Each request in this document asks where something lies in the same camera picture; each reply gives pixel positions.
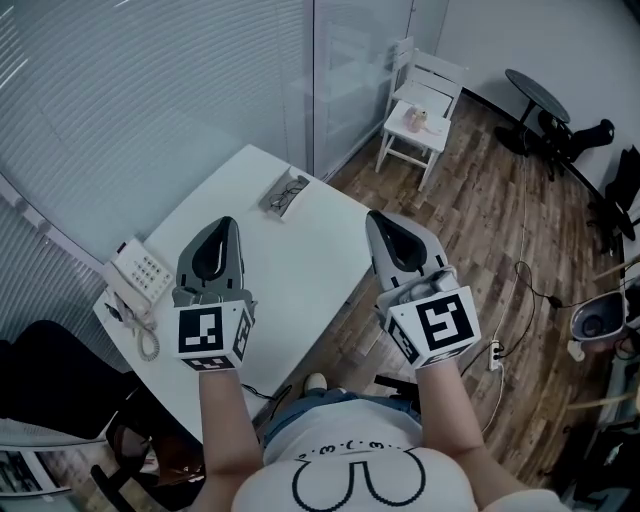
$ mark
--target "white sneaker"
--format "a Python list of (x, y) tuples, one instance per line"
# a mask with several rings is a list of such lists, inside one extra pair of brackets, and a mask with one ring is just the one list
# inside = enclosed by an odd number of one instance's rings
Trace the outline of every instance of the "white sneaker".
[(306, 395), (312, 389), (327, 389), (327, 379), (321, 373), (312, 373), (304, 380), (302, 392)]

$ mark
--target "eyeglasses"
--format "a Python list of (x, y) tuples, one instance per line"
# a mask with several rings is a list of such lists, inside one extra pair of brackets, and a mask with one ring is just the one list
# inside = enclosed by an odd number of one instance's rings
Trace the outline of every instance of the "eyeglasses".
[(284, 192), (282, 194), (273, 194), (269, 198), (269, 203), (272, 208), (282, 210), (298, 195), (304, 188), (304, 184), (299, 180), (292, 180), (286, 184)]

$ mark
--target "black side table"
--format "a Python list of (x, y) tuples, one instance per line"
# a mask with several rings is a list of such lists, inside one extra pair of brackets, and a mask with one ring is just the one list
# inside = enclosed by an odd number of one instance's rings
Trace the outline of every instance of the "black side table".
[(514, 69), (507, 69), (504, 73), (507, 75), (507, 78), (511, 80), (511, 83), (513, 83), (522, 94), (529, 98), (529, 105), (520, 118), (520, 121), (518, 121), (511, 130), (498, 126), (494, 130), (494, 133), (502, 145), (509, 150), (517, 155), (529, 156), (523, 134), (525, 129), (524, 122), (527, 120), (533, 107), (539, 105), (542, 110), (546, 110), (553, 117), (565, 124), (571, 121), (571, 118), (560, 102), (538, 82)]

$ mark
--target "blue jeans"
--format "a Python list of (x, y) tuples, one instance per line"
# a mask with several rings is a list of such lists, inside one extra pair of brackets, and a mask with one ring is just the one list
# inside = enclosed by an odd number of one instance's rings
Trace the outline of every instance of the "blue jeans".
[(357, 393), (351, 393), (350, 391), (344, 393), (341, 389), (311, 389), (303, 398), (299, 398), (286, 409), (276, 414), (264, 434), (264, 447), (266, 448), (278, 432), (280, 432), (284, 427), (293, 423), (300, 416), (314, 407), (337, 404), (340, 402), (349, 402), (351, 400), (369, 400), (370, 402), (390, 407), (396, 411), (407, 413), (415, 421), (420, 423), (420, 415), (411, 409), (411, 402), (409, 400), (359, 395)]

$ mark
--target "person's left arm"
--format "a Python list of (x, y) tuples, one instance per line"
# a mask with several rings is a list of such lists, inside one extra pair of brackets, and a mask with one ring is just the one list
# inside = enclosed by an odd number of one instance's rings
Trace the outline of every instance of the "person's left arm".
[(207, 477), (191, 510), (228, 512), (240, 486), (263, 467), (235, 370), (200, 374), (200, 410)]

